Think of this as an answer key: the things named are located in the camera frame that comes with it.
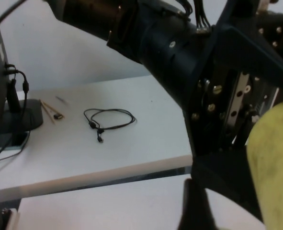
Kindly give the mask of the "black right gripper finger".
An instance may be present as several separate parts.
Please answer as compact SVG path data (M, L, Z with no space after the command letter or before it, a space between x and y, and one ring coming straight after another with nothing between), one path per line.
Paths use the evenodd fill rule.
M210 209L205 189L198 180L184 182L182 215L179 230L216 230L217 226Z

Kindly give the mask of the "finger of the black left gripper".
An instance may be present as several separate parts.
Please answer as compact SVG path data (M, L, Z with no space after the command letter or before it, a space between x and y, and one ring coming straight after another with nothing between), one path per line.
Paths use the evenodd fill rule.
M226 2L206 45L206 77L221 68L251 74L283 90L283 13L259 12L259 3Z

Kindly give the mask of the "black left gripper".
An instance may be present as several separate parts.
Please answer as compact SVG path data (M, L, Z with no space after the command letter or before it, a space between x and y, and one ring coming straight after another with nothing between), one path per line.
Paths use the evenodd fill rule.
M244 146L277 91L247 73L223 66L207 69L194 88L186 123L194 156L192 178L259 221L263 218Z

